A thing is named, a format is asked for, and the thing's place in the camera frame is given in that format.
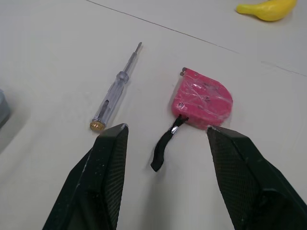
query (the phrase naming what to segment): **voltage tester screwdriver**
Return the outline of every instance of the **voltage tester screwdriver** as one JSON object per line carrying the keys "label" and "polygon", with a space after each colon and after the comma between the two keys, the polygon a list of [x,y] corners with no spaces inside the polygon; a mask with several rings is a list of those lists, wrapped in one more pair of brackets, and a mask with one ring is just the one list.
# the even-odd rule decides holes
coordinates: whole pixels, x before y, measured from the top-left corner
{"label": "voltage tester screwdriver", "polygon": [[116,104],[119,101],[121,94],[123,93],[124,86],[129,80],[128,71],[133,64],[141,45],[142,42],[139,43],[136,50],[132,53],[124,70],[117,74],[115,82],[109,88],[97,113],[95,114],[94,118],[92,119],[92,122],[90,123],[91,130],[100,131],[105,129],[116,107]]}

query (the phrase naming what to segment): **white table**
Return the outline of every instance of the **white table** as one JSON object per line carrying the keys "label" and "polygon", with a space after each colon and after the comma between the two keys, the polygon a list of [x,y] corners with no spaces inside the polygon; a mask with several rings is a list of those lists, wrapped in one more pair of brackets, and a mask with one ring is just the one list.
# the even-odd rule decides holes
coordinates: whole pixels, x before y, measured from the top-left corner
{"label": "white table", "polygon": [[307,77],[84,0],[3,0],[0,30],[0,87],[12,108],[0,131],[1,230],[42,229],[94,143],[91,117],[140,41],[112,123],[130,127],[119,230],[233,229],[204,131],[181,127],[163,169],[149,167],[174,121],[182,67],[225,85],[234,99],[225,127],[249,136],[307,201]]}

